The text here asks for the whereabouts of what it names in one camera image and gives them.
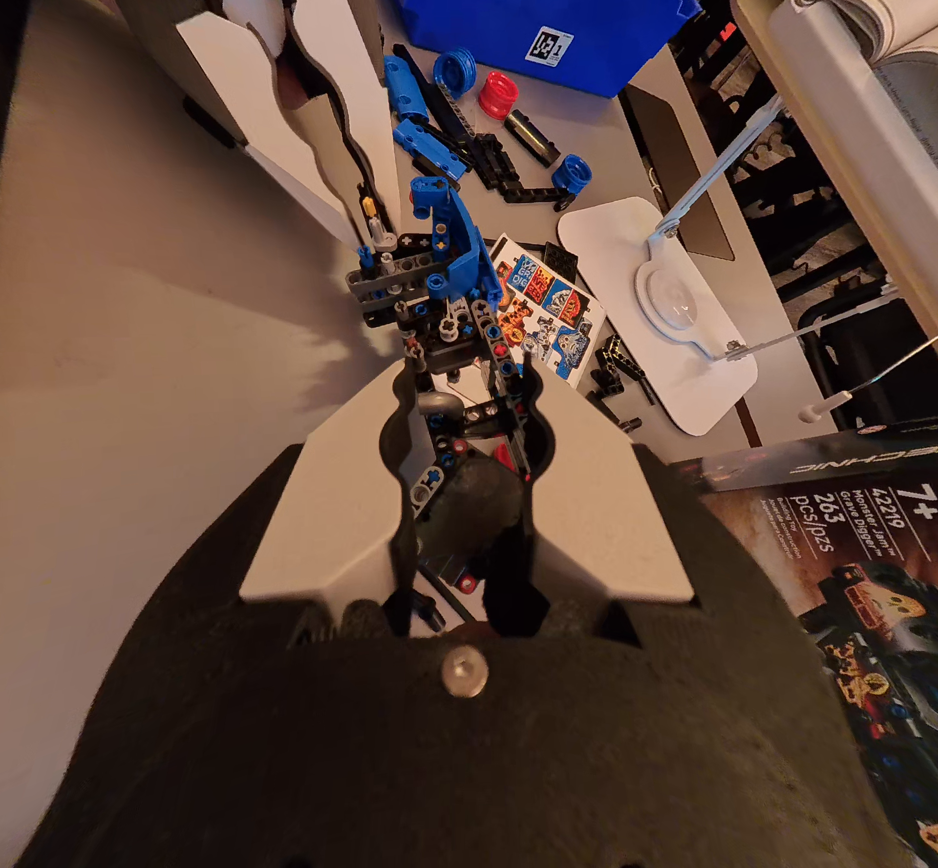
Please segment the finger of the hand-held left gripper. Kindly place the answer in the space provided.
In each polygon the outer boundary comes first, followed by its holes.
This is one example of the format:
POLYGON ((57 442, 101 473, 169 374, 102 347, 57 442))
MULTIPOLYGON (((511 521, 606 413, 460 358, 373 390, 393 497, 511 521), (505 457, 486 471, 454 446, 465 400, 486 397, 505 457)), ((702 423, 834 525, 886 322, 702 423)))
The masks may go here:
POLYGON ((402 202, 388 93, 348 0, 296 0, 290 32, 325 81, 324 94, 290 117, 338 196, 340 215, 351 221, 351 237, 362 239, 368 231, 360 188, 381 213, 384 233, 396 236, 402 202))
POLYGON ((244 135, 246 153, 335 239, 359 245, 348 209, 323 180, 313 148, 284 117, 275 64, 257 33, 208 11, 176 29, 244 135))

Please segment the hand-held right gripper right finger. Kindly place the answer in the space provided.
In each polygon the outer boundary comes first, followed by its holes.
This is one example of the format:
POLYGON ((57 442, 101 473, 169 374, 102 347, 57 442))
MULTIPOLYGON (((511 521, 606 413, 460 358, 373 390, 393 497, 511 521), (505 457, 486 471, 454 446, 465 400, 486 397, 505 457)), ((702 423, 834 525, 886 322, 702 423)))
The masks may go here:
POLYGON ((631 440, 532 354, 520 517, 491 547, 485 610, 505 637, 637 637, 627 603, 694 591, 631 440))

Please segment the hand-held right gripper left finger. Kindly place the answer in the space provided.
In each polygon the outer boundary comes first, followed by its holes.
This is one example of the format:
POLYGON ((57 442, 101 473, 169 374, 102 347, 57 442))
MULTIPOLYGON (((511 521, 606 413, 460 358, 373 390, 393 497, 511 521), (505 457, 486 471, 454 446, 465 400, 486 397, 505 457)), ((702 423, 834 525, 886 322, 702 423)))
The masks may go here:
POLYGON ((413 362, 399 359, 311 432, 239 591, 246 603, 349 604, 398 598, 405 635, 416 530, 403 464, 412 449, 413 362))

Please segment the long black toy beam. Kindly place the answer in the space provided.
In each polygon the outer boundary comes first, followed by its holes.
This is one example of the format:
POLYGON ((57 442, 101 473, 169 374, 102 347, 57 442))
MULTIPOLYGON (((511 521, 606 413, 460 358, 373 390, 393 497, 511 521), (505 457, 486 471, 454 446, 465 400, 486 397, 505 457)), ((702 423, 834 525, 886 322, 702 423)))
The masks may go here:
POLYGON ((460 115, 455 112, 453 104, 444 97, 442 89, 426 79, 405 45, 401 43, 393 44, 392 53, 408 67, 427 106, 428 113, 438 124, 439 129, 463 150, 469 150, 472 136, 460 115))

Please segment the blue and black toy chassis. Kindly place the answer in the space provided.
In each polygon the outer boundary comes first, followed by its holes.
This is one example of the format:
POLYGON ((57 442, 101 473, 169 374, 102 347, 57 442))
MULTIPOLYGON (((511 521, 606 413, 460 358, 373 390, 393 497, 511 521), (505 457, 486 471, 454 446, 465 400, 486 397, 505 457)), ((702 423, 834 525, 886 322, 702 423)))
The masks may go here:
POLYGON ((536 407, 544 374, 511 352, 496 317, 501 281, 450 182, 412 181, 414 214, 431 228, 400 237, 364 186, 359 192, 374 241, 359 248, 347 284, 369 324, 397 325, 433 454, 409 494, 417 576, 438 590, 481 582, 494 630, 531 636, 549 611, 532 582, 533 482, 555 445, 536 407))

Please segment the grey desk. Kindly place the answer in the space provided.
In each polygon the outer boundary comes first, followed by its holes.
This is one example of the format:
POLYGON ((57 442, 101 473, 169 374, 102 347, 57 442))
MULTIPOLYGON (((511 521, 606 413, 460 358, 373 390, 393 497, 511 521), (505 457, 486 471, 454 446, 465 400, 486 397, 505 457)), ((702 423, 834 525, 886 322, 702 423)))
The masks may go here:
POLYGON ((397 358, 345 290, 353 252, 192 122, 122 21, 27 1, 2 156, 2 866, 176 560, 397 358))

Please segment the blue curved toy panel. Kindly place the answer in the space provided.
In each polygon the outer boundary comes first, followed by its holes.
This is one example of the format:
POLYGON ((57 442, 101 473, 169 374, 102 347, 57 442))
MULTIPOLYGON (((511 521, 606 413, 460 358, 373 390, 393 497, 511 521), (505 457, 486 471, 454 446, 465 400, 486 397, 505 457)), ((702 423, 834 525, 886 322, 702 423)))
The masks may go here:
POLYGON ((405 59, 394 54, 384 57, 384 81, 390 107, 400 121, 429 122, 428 107, 405 59))

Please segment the blue toy wheel rim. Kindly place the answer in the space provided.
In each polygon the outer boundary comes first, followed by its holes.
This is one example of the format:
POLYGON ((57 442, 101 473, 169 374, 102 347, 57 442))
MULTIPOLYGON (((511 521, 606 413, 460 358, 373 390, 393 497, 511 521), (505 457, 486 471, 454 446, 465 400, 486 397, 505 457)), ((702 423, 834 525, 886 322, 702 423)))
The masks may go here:
POLYGON ((465 48, 440 53, 434 61, 432 75, 435 84, 444 88, 454 100, 462 98, 475 85, 477 67, 475 56, 465 48))
POLYGON ((552 183, 566 196, 578 196, 592 181, 593 172, 588 163, 575 154, 566 155, 552 174, 552 183))

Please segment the blue toy panel block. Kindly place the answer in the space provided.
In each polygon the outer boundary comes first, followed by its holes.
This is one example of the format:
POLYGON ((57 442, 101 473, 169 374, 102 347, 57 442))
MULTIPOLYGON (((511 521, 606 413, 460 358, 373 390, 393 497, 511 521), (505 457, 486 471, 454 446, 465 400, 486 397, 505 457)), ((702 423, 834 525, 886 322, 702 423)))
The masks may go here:
POLYGON ((415 167, 422 161, 421 166, 428 174, 438 174, 456 184, 470 169, 456 151, 437 139, 428 127, 412 119, 400 121, 392 135, 395 143, 410 155, 415 167))

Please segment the black dimpled pad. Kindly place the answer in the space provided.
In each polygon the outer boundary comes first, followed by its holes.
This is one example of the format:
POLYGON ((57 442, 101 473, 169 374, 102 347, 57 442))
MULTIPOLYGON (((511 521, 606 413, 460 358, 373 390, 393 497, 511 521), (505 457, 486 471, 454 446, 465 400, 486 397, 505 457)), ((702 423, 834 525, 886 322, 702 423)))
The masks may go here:
POLYGON ((1 0, 1 147, 5 146, 31 1, 1 0))

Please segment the red toy wheel rim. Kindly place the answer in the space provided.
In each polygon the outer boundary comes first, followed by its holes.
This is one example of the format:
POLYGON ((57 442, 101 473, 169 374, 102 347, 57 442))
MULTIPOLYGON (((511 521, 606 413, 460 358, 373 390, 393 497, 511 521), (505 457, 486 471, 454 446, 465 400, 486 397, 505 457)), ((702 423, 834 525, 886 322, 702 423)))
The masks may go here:
POLYGON ((492 70, 477 96, 477 104, 489 118, 504 122, 519 99, 517 84, 505 73, 492 70))

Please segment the toy truck set box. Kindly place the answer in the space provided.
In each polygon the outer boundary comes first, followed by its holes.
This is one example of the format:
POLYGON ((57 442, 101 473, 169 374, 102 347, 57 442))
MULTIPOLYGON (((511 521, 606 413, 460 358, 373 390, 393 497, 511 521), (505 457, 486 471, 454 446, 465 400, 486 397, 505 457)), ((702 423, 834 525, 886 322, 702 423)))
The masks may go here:
POLYGON ((936 417, 671 467, 813 640, 888 822, 936 866, 936 417))

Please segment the black curved toy panel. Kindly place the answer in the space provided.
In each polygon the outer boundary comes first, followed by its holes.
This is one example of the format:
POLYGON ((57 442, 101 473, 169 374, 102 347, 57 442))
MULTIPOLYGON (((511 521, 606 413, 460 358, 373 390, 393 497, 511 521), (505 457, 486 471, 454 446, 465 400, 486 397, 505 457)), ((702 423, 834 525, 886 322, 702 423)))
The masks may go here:
POLYGON ((504 120, 507 132, 543 167, 552 167, 560 151, 532 121, 519 109, 513 109, 504 120))

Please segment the colourful sticker sheet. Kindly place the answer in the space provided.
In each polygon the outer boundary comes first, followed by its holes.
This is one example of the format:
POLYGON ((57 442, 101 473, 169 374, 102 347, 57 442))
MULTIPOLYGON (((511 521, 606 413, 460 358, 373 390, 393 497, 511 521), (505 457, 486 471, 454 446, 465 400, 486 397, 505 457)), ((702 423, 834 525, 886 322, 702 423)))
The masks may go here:
POLYGON ((521 366, 526 353, 576 388, 598 347, 602 306, 503 234, 490 248, 502 287, 496 319, 521 366))

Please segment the thin black toy beam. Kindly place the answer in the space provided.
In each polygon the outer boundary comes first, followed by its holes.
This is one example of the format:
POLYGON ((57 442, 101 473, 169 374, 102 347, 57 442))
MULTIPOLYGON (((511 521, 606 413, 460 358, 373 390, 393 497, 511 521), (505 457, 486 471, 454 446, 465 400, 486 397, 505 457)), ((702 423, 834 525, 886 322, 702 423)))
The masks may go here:
POLYGON ((577 198, 577 194, 560 187, 528 189, 521 185, 499 185, 499 194, 508 205, 551 205, 555 212, 563 212, 577 198))

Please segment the dark brown mat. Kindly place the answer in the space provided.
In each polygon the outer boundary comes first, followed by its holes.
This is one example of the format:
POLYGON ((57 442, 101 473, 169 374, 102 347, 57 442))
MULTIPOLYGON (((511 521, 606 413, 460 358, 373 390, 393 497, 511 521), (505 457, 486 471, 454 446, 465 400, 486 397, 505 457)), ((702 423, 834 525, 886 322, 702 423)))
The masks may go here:
MULTIPOLYGON (((698 180, 695 158, 669 102, 634 85, 626 86, 619 98, 666 213, 698 180)), ((709 193, 690 207, 678 230, 688 252, 733 262, 733 249, 709 193)))

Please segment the black toy frame block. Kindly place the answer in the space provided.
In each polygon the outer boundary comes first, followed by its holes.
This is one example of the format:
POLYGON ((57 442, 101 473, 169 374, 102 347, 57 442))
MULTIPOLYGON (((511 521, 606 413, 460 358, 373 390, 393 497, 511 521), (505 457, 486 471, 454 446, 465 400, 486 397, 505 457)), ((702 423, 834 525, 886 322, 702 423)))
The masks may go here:
POLYGON ((523 188, 510 156, 493 133, 471 136, 468 150, 475 161, 475 172, 486 190, 501 194, 523 188))

